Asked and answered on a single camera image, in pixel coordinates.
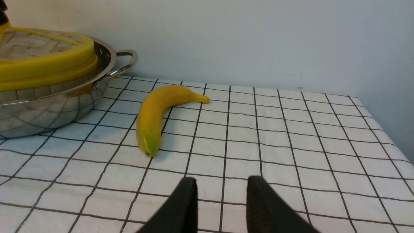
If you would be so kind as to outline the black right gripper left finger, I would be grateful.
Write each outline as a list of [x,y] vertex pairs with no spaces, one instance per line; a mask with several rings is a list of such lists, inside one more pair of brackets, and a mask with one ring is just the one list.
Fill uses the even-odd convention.
[[184,177],[139,233],[196,233],[198,231],[198,186]]

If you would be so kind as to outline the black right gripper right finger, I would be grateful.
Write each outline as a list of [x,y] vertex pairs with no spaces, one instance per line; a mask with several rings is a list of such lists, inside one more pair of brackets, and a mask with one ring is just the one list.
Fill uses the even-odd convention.
[[246,224],[249,233],[318,233],[262,176],[247,181]]

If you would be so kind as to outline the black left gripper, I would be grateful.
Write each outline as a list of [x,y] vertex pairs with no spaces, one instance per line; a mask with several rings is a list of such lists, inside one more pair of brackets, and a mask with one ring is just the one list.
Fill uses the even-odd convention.
[[0,0],[0,26],[9,26],[9,19],[6,15],[8,7],[4,0]]

